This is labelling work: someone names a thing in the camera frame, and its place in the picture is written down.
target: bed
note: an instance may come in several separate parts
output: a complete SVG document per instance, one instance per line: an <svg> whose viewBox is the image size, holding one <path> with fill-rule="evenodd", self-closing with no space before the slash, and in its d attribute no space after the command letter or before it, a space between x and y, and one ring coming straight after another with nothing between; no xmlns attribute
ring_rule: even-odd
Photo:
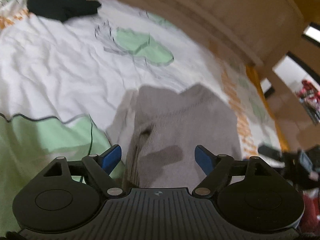
<svg viewBox="0 0 320 240"><path fill-rule="evenodd" d="M298 40L303 18L292 0L99 1L98 15L62 24L30 14L26 0L0 0L3 118L55 116L65 123L87 114L97 136L121 145L125 163L139 87L182 92L201 83L235 111L243 158L257 155L261 143L286 147L252 66L273 66ZM62 148L54 155L46 149L41 163L36 155L28 160L41 169ZM16 230L12 214L5 216L6 230Z"/></svg>

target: bed sheet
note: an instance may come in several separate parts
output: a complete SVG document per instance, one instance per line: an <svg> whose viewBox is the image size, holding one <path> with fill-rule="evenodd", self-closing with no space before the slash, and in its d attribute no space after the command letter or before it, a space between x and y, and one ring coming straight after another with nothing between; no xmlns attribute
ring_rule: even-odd
<svg viewBox="0 0 320 240"><path fill-rule="evenodd" d="M182 92L201 83L236 112L243 158L256 155L261 143L280 147L275 123L245 66L216 57L165 19L117 0L99 0L98 15L62 24L22 15L26 0L2 1L5 116L54 115L64 121L90 114L110 142L121 145L125 161L139 87Z"/></svg>

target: folded clothing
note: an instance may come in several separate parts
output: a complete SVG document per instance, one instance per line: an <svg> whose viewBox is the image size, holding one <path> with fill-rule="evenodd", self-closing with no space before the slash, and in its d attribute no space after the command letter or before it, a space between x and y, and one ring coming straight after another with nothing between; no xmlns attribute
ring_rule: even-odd
<svg viewBox="0 0 320 240"><path fill-rule="evenodd" d="M28 0L27 7L35 15L65 22L75 16L98 12L101 3L95 0Z"/></svg>
<svg viewBox="0 0 320 240"><path fill-rule="evenodd" d="M205 174L195 147L241 160L234 112L207 88L195 85L181 94L143 86L139 90L123 187L187 187Z"/></svg>

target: gray garment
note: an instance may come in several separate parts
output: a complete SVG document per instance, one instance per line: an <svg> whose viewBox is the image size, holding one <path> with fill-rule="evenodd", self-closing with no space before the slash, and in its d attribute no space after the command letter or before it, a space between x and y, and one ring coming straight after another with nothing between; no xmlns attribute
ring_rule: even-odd
<svg viewBox="0 0 320 240"><path fill-rule="evenodd" d="M188 187L205 174L195 161L195 147L241 159L234 112L202 85L181 94L149 86L140 88L134 134L123 187Z"/></svg>

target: headboard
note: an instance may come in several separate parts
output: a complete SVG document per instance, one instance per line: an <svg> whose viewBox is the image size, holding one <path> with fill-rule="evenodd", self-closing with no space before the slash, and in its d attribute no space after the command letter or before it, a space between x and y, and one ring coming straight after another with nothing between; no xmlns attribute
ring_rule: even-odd
<svg viewBox="0 0 320 240"><path fill-rule="evenodd" d="M125 0L178 27L218 38L245 63L273 66L298 42L304 20L293 0Z"/></svg>

